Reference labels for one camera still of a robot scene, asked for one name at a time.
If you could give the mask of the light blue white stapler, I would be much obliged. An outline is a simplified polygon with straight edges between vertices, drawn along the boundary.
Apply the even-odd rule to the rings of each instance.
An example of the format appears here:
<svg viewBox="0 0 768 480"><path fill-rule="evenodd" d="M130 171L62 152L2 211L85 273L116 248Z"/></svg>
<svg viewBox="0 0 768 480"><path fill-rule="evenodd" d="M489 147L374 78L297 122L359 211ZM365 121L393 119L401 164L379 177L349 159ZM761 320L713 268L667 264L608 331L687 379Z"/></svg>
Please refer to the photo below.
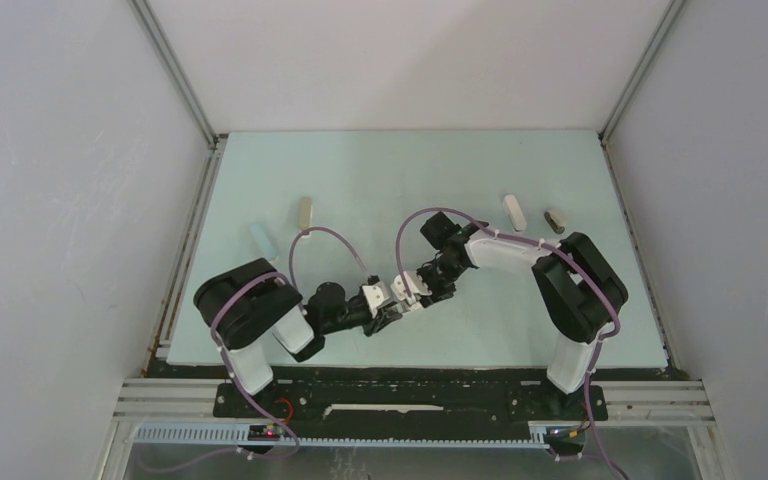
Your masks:
<svg viewBox="0 0 768 480"><path fill-rule="evenodd" d="M251 223L249 225L249 232L263 258L272 262L279 259L279 250L262 224L258 222Z"/></svg>

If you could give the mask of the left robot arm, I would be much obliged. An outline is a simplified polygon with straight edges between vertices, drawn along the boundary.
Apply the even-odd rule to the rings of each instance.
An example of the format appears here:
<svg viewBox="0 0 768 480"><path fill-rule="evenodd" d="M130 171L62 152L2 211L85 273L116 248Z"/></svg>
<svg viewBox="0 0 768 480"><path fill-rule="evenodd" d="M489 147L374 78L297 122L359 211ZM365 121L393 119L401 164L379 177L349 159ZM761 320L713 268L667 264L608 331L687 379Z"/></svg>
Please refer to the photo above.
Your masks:
<svg viewBox="0 0 768 480"><path fill-rule="evenodd" d="M193 302L229 374L241 386L238 404L257 417L276 403L266 339L277 340L302 363L324 348L328 335L359 328L372 336L404 316L400 302L377 276L368 277L352 297L340 284L325 282L304 301L264 258L207 280Z"/></svg>

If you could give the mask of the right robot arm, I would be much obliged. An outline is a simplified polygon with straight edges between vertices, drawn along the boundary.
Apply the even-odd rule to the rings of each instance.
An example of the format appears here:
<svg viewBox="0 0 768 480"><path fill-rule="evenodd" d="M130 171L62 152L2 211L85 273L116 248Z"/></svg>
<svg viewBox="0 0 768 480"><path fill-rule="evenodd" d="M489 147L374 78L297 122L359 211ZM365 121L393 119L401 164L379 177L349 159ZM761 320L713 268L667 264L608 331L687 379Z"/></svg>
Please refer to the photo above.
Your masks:
<svg viewBox="0 0 768 480"><path fill-rule="evenodd" d="M459 225L450 208L425 212L420 232L436 254L415 270L400 269L404 300L424 307L447 300L470 269L531 272L558 332L541 402L553 417L570 416L582 403L580 389L595 371L603 341L621 330L618 314L629 299L624 282L583 233L535 240L472 217Z"/></svg>

